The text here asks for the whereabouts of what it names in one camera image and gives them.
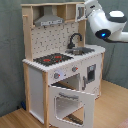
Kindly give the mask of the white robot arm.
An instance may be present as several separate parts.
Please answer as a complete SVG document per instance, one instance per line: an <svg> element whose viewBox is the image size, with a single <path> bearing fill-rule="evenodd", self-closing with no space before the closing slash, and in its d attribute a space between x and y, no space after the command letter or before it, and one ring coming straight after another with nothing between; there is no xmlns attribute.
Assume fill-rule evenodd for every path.
<svg viewBox="0 0 128 128"><path fill-rule="evenodd" d="M128 32L123 31L127 17L123 12L105 13L98 0L85 0L84 6L90 28L97 38L109 43L128 43Z"/></svg>

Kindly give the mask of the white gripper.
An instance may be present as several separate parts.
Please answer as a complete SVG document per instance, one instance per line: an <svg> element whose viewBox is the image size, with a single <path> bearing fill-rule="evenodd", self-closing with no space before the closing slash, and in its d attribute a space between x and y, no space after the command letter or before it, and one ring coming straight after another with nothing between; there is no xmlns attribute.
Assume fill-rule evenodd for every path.
<svg viewBox="0 0 128 128"><path fill-rule="evenodd" d="M86 9L86 11L85 11L86 16L89 16L92 13L102 9L98 0L85 0L84 5L85 5L85 9Z"/></svg>

